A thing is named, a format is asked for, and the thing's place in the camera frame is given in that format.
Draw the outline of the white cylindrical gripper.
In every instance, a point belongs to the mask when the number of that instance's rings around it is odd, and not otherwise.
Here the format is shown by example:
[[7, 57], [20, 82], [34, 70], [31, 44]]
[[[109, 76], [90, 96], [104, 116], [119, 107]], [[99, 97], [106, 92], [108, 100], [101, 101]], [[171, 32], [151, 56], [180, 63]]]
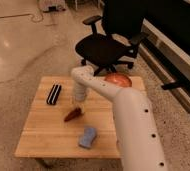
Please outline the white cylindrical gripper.
[[[74, 96], [77, 101], [84, 101], [87, 96], [86, 87], [80, 84], [76, 84], [74, 86]], [[74, 105], [74, 109], [78, 109], [80, 106], [82, 113], [85, 113], [84, 102], [80, 102], [80, 104], [78, 104], [77, 102], [74, 102], [73, 105]]]

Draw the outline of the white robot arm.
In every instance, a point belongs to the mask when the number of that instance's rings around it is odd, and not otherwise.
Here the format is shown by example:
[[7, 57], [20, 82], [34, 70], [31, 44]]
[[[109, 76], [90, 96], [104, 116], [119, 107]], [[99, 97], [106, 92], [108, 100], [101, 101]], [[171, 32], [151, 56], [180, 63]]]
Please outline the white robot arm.
[[169, 171], [148, 97], [133, 86], [100, 79], [87, 65], [73, 68], [74, 98], [84, 101], [91, 88], [112, 103], [123, 171]]

